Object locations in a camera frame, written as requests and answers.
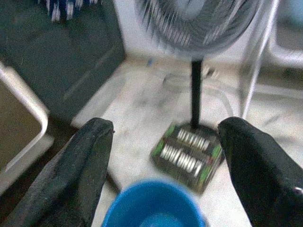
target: white wall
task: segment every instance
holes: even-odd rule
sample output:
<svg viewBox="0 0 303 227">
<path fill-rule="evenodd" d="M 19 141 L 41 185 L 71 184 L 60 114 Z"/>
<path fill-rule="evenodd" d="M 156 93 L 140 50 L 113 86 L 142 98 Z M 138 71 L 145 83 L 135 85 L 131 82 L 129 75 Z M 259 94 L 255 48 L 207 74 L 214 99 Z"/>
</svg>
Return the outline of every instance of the white wall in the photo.
<svg viewBox="0 0 303 227">
<path fill-rule="evenodd" d="M 135 0 L 114 0 L 114 2 L 127 53 L 156 57 L 176 57 L 163 48 L 158 47 L 155 41 L 151 40 L 149 34 L 146 33 L 145 27 L 140 24 L 140 20 L 137 18 Z M 248 37 L 253 29 L 252 27 L 253 23 L 228 50 L 214 57 L 209 56 L 209 58 L 218 62 L 240 63 L 248 43 Z"/>
</svg>

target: fan pole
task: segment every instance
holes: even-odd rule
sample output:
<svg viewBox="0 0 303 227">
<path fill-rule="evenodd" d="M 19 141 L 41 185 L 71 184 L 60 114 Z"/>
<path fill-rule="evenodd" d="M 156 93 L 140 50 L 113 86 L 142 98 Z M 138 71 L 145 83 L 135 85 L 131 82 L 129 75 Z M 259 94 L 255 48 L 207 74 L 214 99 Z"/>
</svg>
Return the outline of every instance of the fan pole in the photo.
<svg viewBox="0 0 303 227">
<path fill-rule="evenodd" d="M 191 62 L 191 126 L 198 128 L 200 121 L 200 94 L 201 94 L 201 67 L 202 60 Z"/>
</svg>

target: concrete floor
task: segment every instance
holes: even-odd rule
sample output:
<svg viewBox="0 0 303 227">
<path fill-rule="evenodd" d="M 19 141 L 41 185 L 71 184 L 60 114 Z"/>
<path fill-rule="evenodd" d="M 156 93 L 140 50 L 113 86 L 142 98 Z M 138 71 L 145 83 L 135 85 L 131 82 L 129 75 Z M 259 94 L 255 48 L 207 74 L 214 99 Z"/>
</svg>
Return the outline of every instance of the concrete floor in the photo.
<svg viewBox="0 0 303 227">
<path fill-rule="evenodd" d="M 201 121 L 216 128 L 221 120 L 241 115 L 241 100 L 237 67 L 214 66 L 216 73 L 203 83 Z M 116 132 L 108 168 L 123 189 L 150 178 L 172 181 L 155 168 L 149 154 L 172 121 L 190 120 L 189 75 L 188 62 L 161 60 L 147 65 L 146 59 L 128 58 L 73 120 L 73 124 L 83 125 L 92 117 L 101 117 L 114 123 Z M 303 95 L 300 90 L 295 92 L 297 98 L 291 98 L 287 91 L 285 96 L 257 93 L 247 120 L 276 138 L 303 167 Z M 189 193 L 210 226 L 251 226 L 232 186 L 226 162 L 202 195 Z M 101 226 L 115 197 L 105 184 L 93 227 Z"/>
</svg>

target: white floor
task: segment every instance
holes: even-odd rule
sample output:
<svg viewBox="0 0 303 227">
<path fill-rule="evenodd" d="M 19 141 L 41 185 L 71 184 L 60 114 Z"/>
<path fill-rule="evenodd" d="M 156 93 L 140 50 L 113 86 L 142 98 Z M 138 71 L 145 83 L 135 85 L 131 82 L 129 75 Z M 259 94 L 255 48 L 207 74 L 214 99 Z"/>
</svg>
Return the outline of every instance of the white floor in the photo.
<svg viewBox="0 0 303 227">
<path fill-rule="evenodd" d="M 241 115 L 237 68 L 217 66 L 216 69 L 217 73 L 203 83 L 201 110 L 201 121 L 214 128 L 228 116 Z M 172 121 L 190 120 L 189 74 L 189 63 L 167 60 L 147 66 L 145 59 L 129 58 L 74 119 L 76 125 L 92 117 L 114 123 L 116 132 L 108 168 L 123 189 L 149 178 L 172 180 L 154 167 L 149 154 Z M 256 94 L 247 119 L 274 136 L 301 167 L 302 109 L 302 99 Z M 225 162 L 202 195 L 189 193 L 212 227 L 250 226 Z M 114 199 L 115 195 L 105 184 L 93 227 L 101 226 Z"/>
</svg>

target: battery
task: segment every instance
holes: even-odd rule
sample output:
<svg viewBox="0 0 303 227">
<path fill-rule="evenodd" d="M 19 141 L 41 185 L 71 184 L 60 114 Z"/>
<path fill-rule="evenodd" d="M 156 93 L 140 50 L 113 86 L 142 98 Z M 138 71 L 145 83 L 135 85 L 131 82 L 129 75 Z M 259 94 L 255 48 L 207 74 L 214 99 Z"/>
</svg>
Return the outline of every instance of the battery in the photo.
<svg viewBox="0 0 303 227">
<path fill-rule="evenodd" d="M 222 159 L 217 133 L 200 125 L 172 123 L 151 152 L 155 165 L 197 193 L 202 193 Z"/>
</svg>

